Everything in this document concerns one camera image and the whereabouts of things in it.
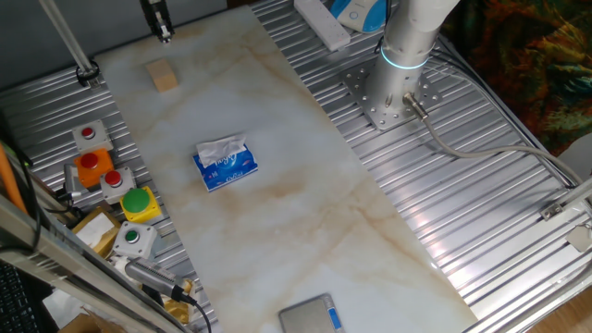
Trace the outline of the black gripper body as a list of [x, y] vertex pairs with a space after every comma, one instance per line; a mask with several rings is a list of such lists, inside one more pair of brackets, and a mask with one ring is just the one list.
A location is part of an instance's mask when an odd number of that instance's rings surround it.
[[147, 20], [169, 19], [166, 0], [140, 0], [140, 4]]

